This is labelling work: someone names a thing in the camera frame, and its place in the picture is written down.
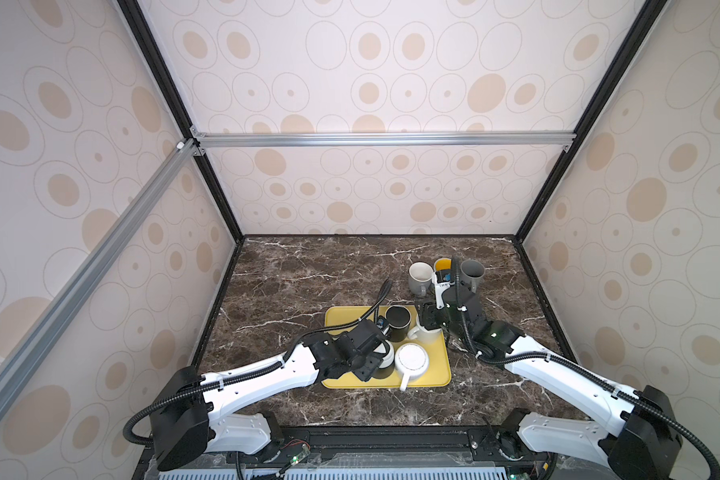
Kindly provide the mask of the black mug white base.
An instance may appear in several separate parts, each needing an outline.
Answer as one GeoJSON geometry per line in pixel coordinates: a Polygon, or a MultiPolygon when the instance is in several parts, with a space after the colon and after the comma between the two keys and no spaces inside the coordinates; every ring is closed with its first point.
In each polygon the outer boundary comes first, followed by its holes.
{"type": "Polygon", "coordinates": [[[373,372],[372,377],[374,379],[386,379],[394,372],[395,362],[395,350],[391,342],[385,341],[379,345],[375,350],[375,353],[382,354],[383,357],[380,360],[378,368],[373,372]]]}

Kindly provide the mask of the large grey mug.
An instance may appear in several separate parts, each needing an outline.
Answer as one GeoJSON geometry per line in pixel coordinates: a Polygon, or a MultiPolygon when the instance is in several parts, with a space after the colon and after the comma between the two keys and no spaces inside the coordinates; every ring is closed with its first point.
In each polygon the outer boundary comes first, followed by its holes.
{"type": "Polygon", "coordinates": [[[476,294],[485,275],[485,266],[477,260],[464,260],[460,264],[461,281],[476,294]]]}

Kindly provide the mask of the blue mug yellow inside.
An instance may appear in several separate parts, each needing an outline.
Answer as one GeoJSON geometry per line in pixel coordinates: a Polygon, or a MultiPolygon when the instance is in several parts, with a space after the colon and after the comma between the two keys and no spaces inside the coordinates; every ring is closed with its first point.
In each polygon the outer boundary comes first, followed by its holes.
{"type": "Polygon", "coordinates": [[[434,263],[433,282],[435,284],[451,284],[453,282],[451,258],[440,258],[434,263]]]}

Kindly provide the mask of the small grey mug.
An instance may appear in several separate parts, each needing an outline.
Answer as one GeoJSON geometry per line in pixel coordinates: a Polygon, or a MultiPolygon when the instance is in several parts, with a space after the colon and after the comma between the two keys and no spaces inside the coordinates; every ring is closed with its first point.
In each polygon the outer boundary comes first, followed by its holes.
{"type": "Polygon", "coordinates": [[[425,262],[415,262],[408,269],[408,286],[414,297],[423,298],[432,285],[434,270],[425,262]]]}

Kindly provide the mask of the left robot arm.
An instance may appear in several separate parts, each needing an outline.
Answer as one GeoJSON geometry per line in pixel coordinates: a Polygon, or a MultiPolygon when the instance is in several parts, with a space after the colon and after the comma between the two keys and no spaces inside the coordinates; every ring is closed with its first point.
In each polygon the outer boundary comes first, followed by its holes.
{"type": "Polygon", "coordinates": [[[126,421],[122,435],[154,451],[157,467],[170,471],[200,455],[255,455],[277,447],[279,428],[241,409],[282,392],[351,373],[368,381],[393,351],[368,319],[302,335],[286,352],[225,372],[180,369],[158,397],[126,421]]]}

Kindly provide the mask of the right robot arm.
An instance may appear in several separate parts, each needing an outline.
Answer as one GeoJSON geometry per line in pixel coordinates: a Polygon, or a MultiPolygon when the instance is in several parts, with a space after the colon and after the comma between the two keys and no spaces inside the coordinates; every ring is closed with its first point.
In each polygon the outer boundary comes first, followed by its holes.
{"type": "Polygon", "coordinates": [[[597,463],[621,479],[668,479],[689,443],[706,461],[710,478],[720,479],[718,460],[677,421],[660,389],[635,389],[554,353],[520,328],[490,319],[464,286],[451,285],[416,307],[424,329],[458,338],[478,362],[540,385],[587,417],[559,419],[517,409],[499,436],[508,446],[506,456],[525,447],[597,463]]]}

